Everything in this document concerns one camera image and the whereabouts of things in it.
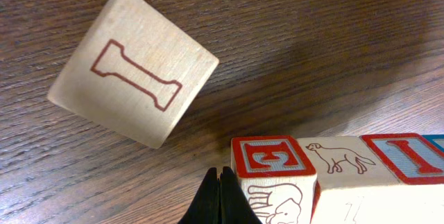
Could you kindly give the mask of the wooden D block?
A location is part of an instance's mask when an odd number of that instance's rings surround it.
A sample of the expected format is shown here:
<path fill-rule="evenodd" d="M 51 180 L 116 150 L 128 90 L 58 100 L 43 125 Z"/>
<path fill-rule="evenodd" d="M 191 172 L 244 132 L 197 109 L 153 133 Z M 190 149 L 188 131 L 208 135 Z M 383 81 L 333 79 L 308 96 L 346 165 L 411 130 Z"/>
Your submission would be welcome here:
<path fill-rule="evenodd" d="M 431 144 L 435 145 L 437 149 L 444 151 L 444 134 L 439 135 L 423 135 L 423 137 L 428 140 Z"/>

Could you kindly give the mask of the wooden block green edge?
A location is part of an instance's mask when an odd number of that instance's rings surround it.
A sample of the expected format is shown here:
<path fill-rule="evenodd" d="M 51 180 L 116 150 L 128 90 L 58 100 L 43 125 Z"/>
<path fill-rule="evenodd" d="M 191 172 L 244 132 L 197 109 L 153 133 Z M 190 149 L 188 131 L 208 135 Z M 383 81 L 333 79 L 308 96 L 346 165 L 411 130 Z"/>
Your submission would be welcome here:
<path fill-rule="evenodd" d="M 311 221 L 317 173 L 293 137 L 235 137 L 231 167 L 262 223 Z"/>

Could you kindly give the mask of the wooden dog block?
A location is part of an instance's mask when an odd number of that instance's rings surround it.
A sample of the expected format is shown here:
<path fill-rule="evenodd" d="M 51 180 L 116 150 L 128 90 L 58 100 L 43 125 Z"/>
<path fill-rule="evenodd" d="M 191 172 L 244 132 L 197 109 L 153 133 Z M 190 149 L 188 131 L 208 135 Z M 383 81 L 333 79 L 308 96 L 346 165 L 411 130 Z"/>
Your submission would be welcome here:
<path fill-rule="evenodd" d="M 403 183 L 361 137 L 298 143 L 318 174 L 313 223 L 443 224 L 443 183 Z"/>

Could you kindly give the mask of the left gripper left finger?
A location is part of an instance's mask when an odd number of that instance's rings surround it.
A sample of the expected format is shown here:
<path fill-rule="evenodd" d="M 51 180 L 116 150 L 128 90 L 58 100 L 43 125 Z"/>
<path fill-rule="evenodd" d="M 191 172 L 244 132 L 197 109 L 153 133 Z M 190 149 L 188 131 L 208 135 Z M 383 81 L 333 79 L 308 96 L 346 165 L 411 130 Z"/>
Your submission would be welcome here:
<path fill-rule="evenodd" d="M 188 210 L 178 224 L 217 224 L 219 222 L 220 184 L 217 169 L 210 168 Z"/>

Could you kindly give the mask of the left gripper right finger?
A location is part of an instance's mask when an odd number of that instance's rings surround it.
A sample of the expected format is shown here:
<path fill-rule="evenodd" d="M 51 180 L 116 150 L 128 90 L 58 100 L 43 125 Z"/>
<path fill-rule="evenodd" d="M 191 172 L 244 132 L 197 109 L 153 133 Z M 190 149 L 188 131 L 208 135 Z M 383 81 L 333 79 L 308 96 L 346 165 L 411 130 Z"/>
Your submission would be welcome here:
<path fill-rule="evenodd" d="M 220 217 L 222 224 L 261 224 L 249 205 L 233 170 L 224 166 L 220 182 Z"/>

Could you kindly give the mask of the wooden red I block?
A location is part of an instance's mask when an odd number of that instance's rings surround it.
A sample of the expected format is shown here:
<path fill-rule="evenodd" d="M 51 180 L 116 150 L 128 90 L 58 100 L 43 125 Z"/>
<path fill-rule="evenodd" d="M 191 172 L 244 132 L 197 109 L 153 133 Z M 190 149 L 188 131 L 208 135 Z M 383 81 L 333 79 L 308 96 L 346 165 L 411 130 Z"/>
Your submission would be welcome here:
<path fill-rule="evenodd" d="M 442 184 L 443 152 L 417 133 L 362 135 L 382 163 L 405 184 Z"/>

